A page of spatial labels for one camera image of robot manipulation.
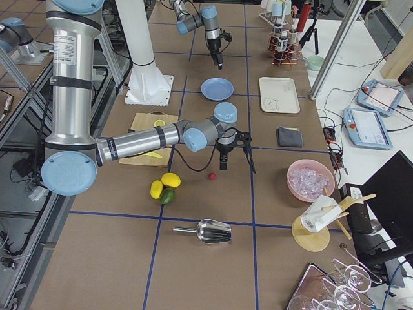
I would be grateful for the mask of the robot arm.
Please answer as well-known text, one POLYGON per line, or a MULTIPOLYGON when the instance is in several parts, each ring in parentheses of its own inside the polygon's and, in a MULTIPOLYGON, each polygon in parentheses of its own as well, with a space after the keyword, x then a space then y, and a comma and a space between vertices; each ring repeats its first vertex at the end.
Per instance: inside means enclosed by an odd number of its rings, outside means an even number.
POLYGON ((223 51, 231 44, 232 35, 219 26, 215 5, 208 5, 198 10, 192 1, 160 1, 165 8, 172 10, 177 18, 176 27, 181 35, 203 27, 205 44, 215 66, 223 69, 223 51))
MULTIPOLYGON (((181 34, 201 26, 214 64, 222 68, 220 40, 227 39, 217 20, 214 5, 191 15, 186 1, 169 1, 177 16, 181 34)), ((192 151, 215 142, 220 152, 221 170, 226 169, 227 154, 243 147, 253 173, 256 173, 249 132, 235 128, 237 108, 219 103, 212 116, 204 121, 179 120, 171 125, 127 133, 118 137, 93 138, 90 133, 92 102, 92 62, 94 40, 101 34, 104 1, 46 1, 46 22, 54 31, 53 121, 51 134, 45 139, 45 162, 41 177, 45 186, 63 196, 75 196, 88 190, 97 176, 97 168, 107 161, 144 154, 184 142, 192 151)), ((126 103, 168 105, 173 76, 158 69, 152 49, 143 1, 116 1, 132 73, 126 103)))

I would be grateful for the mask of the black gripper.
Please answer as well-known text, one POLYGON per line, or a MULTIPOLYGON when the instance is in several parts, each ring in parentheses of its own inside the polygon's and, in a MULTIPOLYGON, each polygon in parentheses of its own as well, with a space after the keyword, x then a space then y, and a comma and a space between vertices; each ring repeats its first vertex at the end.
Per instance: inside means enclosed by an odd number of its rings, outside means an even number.
POLYGON ((221 53, 221 40, 224 39, 228 44, 232 42, 232 35, 222 28, 216 28, 206 31, 206 45, 211 53, 214 65, 217 65, 219 70, 223 69, 223 56, 221 53))
POLYGON ((243 132, 235 127, 226 129, 224 134, 216 141, 216 149, 220 152, 219 170, 227 170, 228 154, 235 147, 242 147, 247 163, 253 174, 256 174, 254 159, 252 157, 251 135, 249 132, 243 132))

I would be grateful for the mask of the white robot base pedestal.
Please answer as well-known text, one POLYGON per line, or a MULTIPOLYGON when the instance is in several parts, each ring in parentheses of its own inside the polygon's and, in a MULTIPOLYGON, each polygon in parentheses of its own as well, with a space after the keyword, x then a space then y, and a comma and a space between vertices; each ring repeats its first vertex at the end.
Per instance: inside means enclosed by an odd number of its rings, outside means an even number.
POLYGON ((125 103, 167 106, 174 77, 156 65, 144 2, 118 0, 116 6, 132 62, 125 103))

